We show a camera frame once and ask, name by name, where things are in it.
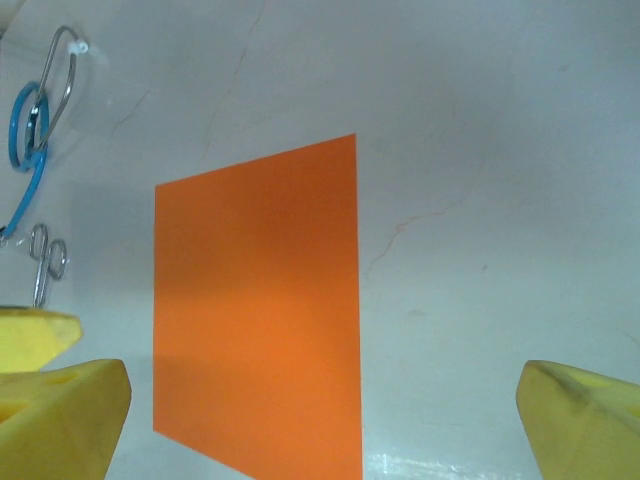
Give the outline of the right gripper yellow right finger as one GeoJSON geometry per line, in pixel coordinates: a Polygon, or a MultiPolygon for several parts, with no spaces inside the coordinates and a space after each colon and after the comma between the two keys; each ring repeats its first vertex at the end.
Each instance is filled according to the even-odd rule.
{"type": "Polygon", "coordinates": [[[639,386],[530,360],[517,409],[544,479],[637,479],[639,386]]]}

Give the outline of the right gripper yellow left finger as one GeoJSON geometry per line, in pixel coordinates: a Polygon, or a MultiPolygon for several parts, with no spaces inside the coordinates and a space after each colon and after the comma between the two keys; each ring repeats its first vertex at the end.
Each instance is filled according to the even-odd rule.
{"type": "Polygon", "coordinates": [[[1,376],[3,479],[104,479],[131,403],[123,361],[1,376]]]}

